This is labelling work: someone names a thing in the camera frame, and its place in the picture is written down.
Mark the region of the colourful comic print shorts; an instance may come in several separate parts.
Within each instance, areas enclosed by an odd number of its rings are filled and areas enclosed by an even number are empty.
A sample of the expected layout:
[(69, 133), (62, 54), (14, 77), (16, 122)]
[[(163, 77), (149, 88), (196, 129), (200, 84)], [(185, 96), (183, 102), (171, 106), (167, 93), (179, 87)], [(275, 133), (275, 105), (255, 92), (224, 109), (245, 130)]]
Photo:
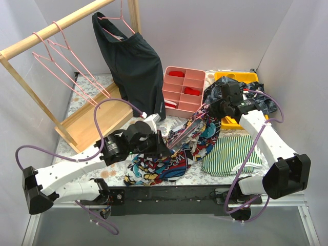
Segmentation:
[(217, 143), (221, 120), (211, 117), (204, 109), (194, 113), (181, 127), (172, 129), (164, 141), (175, 140), (195, 118), (200, 120), (200, 126), (193, 130), (193, 139), (170, 157), (156, 159), (137, 155), (127, 167), (124, 184), (128, 187), (152, 186), (163, 181), (176, 181), (185, 175), (193, 163), (205, 158)]

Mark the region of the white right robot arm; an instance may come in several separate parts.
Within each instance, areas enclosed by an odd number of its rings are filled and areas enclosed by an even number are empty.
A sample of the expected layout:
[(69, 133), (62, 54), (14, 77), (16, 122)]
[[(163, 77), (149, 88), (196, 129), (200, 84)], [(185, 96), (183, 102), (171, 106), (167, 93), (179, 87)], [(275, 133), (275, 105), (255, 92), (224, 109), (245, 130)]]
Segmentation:
[(278, 199), (305, 190), (310, 158), (306, 154), (297, 154), (280, 138), (271, 125), (272, 119), (265, 118), (259, 104), (247, 96), (249, 93), (249, 90), (241, 90), (239, 82), (233, 80), (210, 88), (204, 101), (209, 105), (211, 116), (235, 119), (250, 134), (270, 167), (263, 177), (238, 179), (232, 190), (233, 200), (242, 204), (251, 195), (262, 194)]

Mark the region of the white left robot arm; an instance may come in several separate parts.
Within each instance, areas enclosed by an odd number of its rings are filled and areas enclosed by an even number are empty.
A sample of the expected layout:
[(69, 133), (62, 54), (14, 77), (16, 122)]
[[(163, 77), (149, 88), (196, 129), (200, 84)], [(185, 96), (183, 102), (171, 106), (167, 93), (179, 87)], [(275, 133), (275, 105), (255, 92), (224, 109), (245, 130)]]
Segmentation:
[(40, 214), (54, 204), (88, 200), (98, 205), (111, 198), (111, 192), (102, 179), (72, 183), (94, 170), (124, 161), (131, 154), (161, 158), (172, 155), (162, 138), (161, 131), (150, 122), (137, 121), (126, 130), (116, 130), (84, 151), (85, 159), (61, 161), (53, 166), (23, 169), (23, 190), (29, 214)]

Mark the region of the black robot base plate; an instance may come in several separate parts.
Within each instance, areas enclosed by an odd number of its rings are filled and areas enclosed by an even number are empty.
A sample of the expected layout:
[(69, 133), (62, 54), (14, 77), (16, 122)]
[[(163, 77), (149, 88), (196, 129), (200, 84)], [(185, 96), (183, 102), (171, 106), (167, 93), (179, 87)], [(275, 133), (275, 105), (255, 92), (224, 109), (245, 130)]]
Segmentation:
[(223, 210), (230, 186), (110, 187), (109, 194), (93, 201), (81, 200), (85, 206), (111, 208), (112, 216), (213, 214), (226, 216)]

